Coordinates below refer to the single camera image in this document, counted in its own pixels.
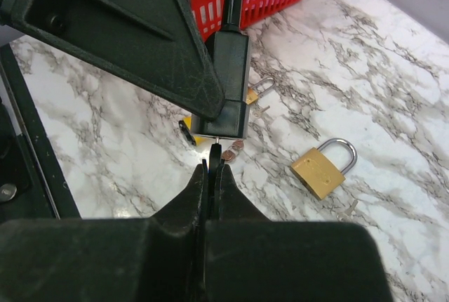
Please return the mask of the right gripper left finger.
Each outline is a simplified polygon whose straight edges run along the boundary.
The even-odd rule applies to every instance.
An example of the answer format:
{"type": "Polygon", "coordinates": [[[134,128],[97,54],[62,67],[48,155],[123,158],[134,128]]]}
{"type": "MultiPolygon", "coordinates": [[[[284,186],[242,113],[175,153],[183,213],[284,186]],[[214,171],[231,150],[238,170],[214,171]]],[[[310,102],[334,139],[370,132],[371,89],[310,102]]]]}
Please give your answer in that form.
{"type": "Polygon", "coordinates": [[[17,219],[1,225],[2,301],[194,301],[203,294],[199,164],[149,218],[17,219]]]}

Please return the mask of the small brass padlock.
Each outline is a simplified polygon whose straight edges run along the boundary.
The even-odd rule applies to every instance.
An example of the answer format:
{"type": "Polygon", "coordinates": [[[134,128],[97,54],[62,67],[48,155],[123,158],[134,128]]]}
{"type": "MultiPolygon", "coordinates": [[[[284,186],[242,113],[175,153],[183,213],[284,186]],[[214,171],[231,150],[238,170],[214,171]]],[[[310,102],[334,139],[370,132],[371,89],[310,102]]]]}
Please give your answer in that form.
{"type": "Polygon", "coordinates": [[[257,83],[251,84],[248,87],[246,96],[246,103],[252,105],[262,98],[265,94],[270,92],[276,86],[276,81],[272,77],[266,77],[259,80],[257,83]]]}

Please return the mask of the black padlock with keys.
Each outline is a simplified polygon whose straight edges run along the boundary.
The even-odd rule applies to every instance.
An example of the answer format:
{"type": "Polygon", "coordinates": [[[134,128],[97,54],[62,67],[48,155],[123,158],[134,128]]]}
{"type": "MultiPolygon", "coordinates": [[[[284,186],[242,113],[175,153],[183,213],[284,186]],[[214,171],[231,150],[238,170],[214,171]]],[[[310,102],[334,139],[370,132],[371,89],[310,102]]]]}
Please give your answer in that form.
{"type": "Polygon", "coordinates": [[[224,91],[224,104],[217,119],[211,122],[192,116],[190,131],[195,136],[226,139],[246,137],[250,39],[240,29],[242,3],[243,0],[224,0],[221,28],[206,41],[206,48],[224,91]]]}

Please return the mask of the yellow black padlock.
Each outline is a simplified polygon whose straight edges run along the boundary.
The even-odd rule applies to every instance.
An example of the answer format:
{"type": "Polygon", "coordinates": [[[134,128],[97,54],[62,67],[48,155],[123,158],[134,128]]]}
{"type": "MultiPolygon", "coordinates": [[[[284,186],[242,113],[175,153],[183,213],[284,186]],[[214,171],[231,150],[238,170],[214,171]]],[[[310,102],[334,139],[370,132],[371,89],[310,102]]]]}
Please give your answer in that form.
{"type": "Polygon", "coordinates": [[[192,118],[191,117],[185,117],[184,119],[180,120],[178,122],[178,126],[180,128],[180,131],[182,135],[185,137],[187,142],[192,146],[199,146],[202,144],[206,139],[200,136],[195,136],[191,132],[191,125],[192,125],[192,118]]]}

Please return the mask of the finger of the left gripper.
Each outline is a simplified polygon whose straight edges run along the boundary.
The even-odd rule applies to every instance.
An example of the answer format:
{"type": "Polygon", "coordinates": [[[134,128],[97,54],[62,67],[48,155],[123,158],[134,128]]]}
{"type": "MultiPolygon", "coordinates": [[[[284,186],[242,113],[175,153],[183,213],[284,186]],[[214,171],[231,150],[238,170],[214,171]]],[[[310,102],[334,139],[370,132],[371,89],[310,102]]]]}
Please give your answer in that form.
{"type": "Polygon", "coordinates": [[[1,23],[204,119],[223,108],[187,0],[1,0],[1,23]]]}

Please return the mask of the large brass padlock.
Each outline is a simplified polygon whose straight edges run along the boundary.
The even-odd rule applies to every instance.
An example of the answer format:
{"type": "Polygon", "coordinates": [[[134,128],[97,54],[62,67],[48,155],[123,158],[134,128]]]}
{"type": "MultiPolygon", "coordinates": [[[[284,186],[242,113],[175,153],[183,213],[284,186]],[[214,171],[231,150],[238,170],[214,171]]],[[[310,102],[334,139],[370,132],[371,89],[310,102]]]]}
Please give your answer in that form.
{"type": "Polygon", "coordinates": [[[357,160],[358,153],[352,143],[343,138],[331,138],[307,151],[290,165],[290,169],[315,198],[322,200],[345,181],[345,174],[357,160]],[[337,168],[323,153],[327,147],[337,144],[342,145],[351,157],[343,169],[337,168]]]}

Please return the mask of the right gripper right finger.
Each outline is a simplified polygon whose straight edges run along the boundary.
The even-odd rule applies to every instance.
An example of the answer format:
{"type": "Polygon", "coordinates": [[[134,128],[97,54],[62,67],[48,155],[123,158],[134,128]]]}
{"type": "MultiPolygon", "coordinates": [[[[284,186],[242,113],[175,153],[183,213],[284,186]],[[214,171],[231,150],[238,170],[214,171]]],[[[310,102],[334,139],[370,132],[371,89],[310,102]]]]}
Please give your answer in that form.
{"type": "Polygon", "coordinates": [[[392,301],[365,228],[239,217],[241,192],[229,166],[217,181],[218,218],[206,223],[207,301],[392,301]]]}

